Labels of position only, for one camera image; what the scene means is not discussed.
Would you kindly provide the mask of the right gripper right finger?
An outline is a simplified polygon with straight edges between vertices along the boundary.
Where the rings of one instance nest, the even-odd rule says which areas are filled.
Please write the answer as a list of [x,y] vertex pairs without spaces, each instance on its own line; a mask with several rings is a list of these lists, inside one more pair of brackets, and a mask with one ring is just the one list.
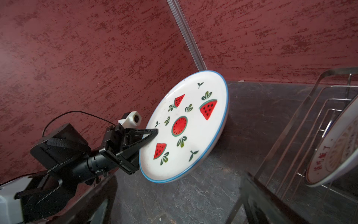
[[244,175],[240,191],[249,224],[308,223],[250,173]]

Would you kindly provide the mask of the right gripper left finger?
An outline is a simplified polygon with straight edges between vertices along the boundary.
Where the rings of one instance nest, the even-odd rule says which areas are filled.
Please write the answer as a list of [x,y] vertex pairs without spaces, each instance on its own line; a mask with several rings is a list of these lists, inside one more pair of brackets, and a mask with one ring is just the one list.
[[109,224],[117,192],[117,178],[110,175],[50,224]]

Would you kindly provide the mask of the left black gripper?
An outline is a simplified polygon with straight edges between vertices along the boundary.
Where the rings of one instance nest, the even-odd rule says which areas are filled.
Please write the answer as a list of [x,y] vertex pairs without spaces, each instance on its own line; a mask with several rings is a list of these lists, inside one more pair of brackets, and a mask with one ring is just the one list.
[[100,154],[116,167],[132,175],[139,170],[139,151],[158,135],[158,129],[107,127]]

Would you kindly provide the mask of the watermelon plate blue rim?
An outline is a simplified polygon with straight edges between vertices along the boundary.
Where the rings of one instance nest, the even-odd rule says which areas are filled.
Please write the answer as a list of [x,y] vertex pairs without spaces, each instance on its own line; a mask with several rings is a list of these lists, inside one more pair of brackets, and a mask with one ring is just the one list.
[[228,111],[228,86],[220,73],[201,71],[179,82],[148,121],[158,135],[139,152],[143,176],[169,183],[192,172],[219,140]]

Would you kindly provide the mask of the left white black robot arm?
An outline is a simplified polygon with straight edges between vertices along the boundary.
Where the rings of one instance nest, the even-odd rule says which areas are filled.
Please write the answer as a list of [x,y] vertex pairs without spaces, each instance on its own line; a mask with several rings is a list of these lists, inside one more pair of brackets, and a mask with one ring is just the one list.
[[106,129],[103,142],[91,150],[69,123],[42,137],[31,155],[45,170],[1,185],[1,223],[25,224],[61,212],[81,183],[100,182],[112,170],[132,175],[139,170],[139,151],[158,135],[157,129]]

